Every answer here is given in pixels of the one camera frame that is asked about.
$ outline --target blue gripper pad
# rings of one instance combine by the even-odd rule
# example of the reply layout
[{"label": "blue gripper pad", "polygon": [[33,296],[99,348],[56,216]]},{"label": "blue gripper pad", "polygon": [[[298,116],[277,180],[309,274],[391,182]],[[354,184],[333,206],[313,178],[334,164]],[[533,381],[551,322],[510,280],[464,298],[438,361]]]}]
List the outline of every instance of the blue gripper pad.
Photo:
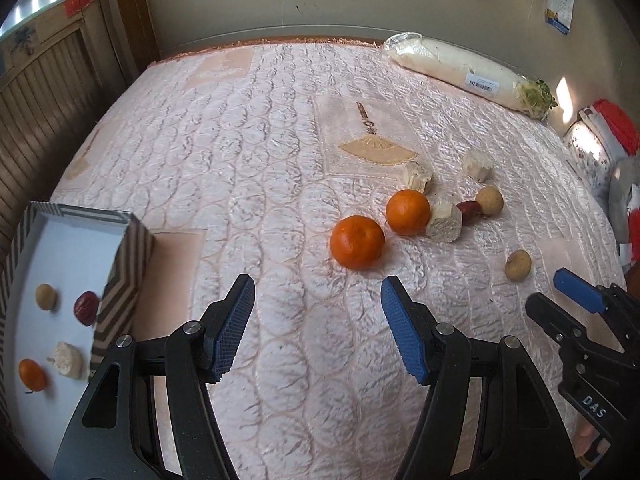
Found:
[{"label": "blue gripper pad", "polygon": [[424,362],[424,343],[389,278],[382,281],[380,300],[386,321],[400,351],[404,368],[424,386],[428,374],[427,365]]},{"label": "blue gripper pad", "polygon": [[216,381],[231,370],[236,357],[242,334],[254,309],[254,280],[247,280],[234,300],[231,311],[226,316],[225,323],[215,340],[215,357],[211,372]]},{"label": "blue gripper pad", "polygon": [[572,273],[569,269],[562,268],[556,270],[554,274],[554,286],[565,296],[571,298],[584,310],[592,314],[604,312],[604,302],[602,295],[591,283],[585,282],[580,276]]}]

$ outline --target bread piece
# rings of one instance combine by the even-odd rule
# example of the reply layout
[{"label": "bread piece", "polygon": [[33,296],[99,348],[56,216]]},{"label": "bread piece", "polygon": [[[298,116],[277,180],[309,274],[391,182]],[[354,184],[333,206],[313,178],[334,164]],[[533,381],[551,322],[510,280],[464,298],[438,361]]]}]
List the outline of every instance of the bread piece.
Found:
[{"label": "bread piece", "polygon": [[426,227],[426,234],[434,242],[456,240],[462,230],[462,213],[447,200],[438,200],[431,209],[431,220]]},{"label": "bread piece", "polygon": [[476,182],[484,182],[495,167],[491,155],[481,150],[469,150],[462,161],[462,169]]},{"label": "bread piece", "polygon": [[53,367],[60,375],[72,379],[80,378],[82,355],[75,346],[60,341],[53,352],[53,359],[48,360],[53,362]]},{"label": "bread piece", "polygon": [[408,189],[427,193],[433,187],[433,168],[429,163],[410,160],[404,165],[402,176]]}]

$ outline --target red date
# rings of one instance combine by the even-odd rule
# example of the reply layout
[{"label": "red date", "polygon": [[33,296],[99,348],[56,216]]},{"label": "red date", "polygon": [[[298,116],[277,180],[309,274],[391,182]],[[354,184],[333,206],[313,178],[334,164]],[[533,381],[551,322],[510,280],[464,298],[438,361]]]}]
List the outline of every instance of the red date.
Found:
[{"label": "red date", "polygon": [[462,213],[462,223],[464,225],[471,224],[482,216],[482,206],[475,200],[460,202],[456,207]]},{"label": "red date", "polygon": [[85,326],[91,326],[94,324],[95,318],[98,315],[98,306],[100,300],[95,292],[90,290],[80,294],[76,303],[74,304],[74,315],[76,319]]}]

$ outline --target red cloth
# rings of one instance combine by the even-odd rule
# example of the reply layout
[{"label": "red cloth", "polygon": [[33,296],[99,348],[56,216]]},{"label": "red cloth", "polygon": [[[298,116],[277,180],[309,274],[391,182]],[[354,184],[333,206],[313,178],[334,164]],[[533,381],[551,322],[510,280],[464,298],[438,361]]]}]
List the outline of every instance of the red cloth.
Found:
[{"label": "red cloth", "polygon": [[629,242],[634,262],[640,260],[640,209],[629,213]]},{"label": "red cloth", "polygon": [[625,111],[617,104],[606,99],[597,100],[594,102],[593,107],[603,115],[611,132],[616,136],[618,142],[622,144],[625,151],[629,155],[635,155],[638,151],[640,139],[633,121],[629,119]]}]

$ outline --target metal screw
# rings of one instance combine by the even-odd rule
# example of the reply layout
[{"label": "metal screw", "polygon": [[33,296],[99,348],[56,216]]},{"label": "metal screw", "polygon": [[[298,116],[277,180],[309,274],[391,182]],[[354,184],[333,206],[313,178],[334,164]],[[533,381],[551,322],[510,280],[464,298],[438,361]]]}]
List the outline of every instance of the metal screw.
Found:
[{"label": "metal screw", "polygon": [[518,348],[520,346],[520,340],[513,335],[508,335],[504,338],[504,344],[509,348]]},{"label": "metal screw", "polygon": [[200,330],[200,323],[197,321],[187,321],[183,326],[182,330],[185,334],[195,334],[198,330]]},{"label": "metal screw", "polygon": [[121,335],[116,339],[116,346],[119,348],[124,348],[125,346],[129,346],[133,338],[129,334]]},{"label": "metal screw", "polygon": [[436,325],[436,330],[442,335],[453,334],[453,326],[451,326],[449,323],[438,323]]}]

